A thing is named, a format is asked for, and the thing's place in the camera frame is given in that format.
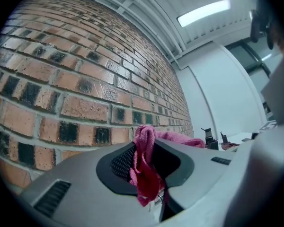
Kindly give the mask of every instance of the glass panel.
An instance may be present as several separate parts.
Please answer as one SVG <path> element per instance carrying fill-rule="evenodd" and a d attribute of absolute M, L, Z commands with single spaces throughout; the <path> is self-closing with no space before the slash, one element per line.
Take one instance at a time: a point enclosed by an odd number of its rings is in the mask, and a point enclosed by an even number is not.
<path fill-rule="evenodd" d="M 249 66 L 256 62 L 256 60 L 248 54 L 248 52 L 242 47 L 238 46 L 229 50 L 241 63 L 243 67 Z"/>
<path fill-rule="evenodd" d="M 261 93 L 262 89 L 266 86 L 266 84 L 269 82 L 269 78 L 264 72 L 263 69 L 258 69 L 256 71 L 253 71 L 249 74 L 251 80 L 253 81 L 259 95 L 261 98 L 262 103 L 265 102 L 265 99 Z"/>
<path fill-rule="evenodd" d="M 274 46 L 270 50 L 267 46 L 266 37 L 260 38 L 257 43 L 248 42 L 247 44 L 261 57 L 270 71 L 274 72 L 283 57 L 279 49 Z"/>

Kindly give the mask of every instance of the brick wall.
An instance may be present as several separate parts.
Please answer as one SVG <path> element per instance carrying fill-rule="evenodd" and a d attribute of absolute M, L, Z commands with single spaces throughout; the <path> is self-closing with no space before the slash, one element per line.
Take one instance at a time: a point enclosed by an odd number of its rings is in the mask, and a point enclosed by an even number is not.
<path fill-rule="evenodd" d="M 140 124 L 193 136 L 178 79 L 135 26 L 91 0 L 25 0 L 0 35 L 0 167 L 17 191 Z"/>

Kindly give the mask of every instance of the ceiling light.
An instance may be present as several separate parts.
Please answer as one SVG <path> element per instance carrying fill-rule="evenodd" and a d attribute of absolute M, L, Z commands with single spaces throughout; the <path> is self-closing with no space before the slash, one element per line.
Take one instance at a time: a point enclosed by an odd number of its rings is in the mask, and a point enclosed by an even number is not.
<path fill-rule="evenodd" d="M 182 27 L 185 27 L 186 25 L 189 25 L 206 16 L 228 9 L 231 9 L 231 2 L 229 0 L 214 2 L 178 17 L 178 21 Z"/>
<path fill-rule="evenodd" d="M 269 55 L 263 57 L 262 60 L 265 61 L 265 60 L 267 60 L 268 58 L 270 58 L 271 56 L 272 56 L 272 54 L 269 54 Z"/>

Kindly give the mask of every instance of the metal pipe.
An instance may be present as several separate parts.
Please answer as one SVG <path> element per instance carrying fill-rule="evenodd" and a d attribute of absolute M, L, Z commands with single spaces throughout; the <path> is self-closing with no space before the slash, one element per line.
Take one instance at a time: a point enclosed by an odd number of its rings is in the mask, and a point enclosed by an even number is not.
<path fill-rule="evenodd" d="M 172 40 L 173 44 L 175 45 L 176 49 L 178 50 L 178 53 L 181 54 L 182 50 L 180 46 L 178 45 L 177 41 L 175 40 L 174 36 L 171 34 L 171 32 L 168 30 L 166 25 L 158 18 L 158 16 L 141 0 L 134 0 L 137 2 L 143 9 L 145 9 L 149 14 L 151 14 L 154 19 L 160 24 L 162 29 L 168 34 L 169 38 Z"/>
<path fill-rule="evenodd" d="M 171 19 L 169 18 L 169 16 L 166 14 L 166 12 L 163 10 L 163 8 L 161 8 L 161 6 L 158 5 L 158 3 L 155 0 L 148 0 L 157 10 L 158 12 L 164 17 L 164 19 L 166 20 L 166 22 L 169 24 L 169 26 L 171 27 L 171 29 L 173 30 L 173 32 L 175 33 L 177 39 L 180 41 L 182 50 L 185 51 L 186 50 L 186 46 L 184 44 L 184 41 L 179 33 L 179 31 L 177 30 L 176 26 L 174 25 L 174 23 L 171 21 Z"/>

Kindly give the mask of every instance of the white wall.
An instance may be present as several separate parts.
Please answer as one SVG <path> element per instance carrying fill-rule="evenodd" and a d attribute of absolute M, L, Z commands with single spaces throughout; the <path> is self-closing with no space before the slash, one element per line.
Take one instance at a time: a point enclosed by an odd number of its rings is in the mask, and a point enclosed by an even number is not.
<path fill-rule="evenodd" d="M 205 137 L 205 132 L 201 129 L 215 128 L 213 117 L 202 89 L 189 67 L 177 71 L 180 84 L 183 89 L 186 102 L 188 104 L 189 114 L 194 127 L 194 137 Z"/>
<path fill-rule="evenodd" d="M 212 127 L 229 136 L 258 130 L 265 112 L 258 92 L 238 60 L 222 45 L 210 42 L 186 55 L 188 68 L 177 71 L 187 100 L 195 137 Z"/>

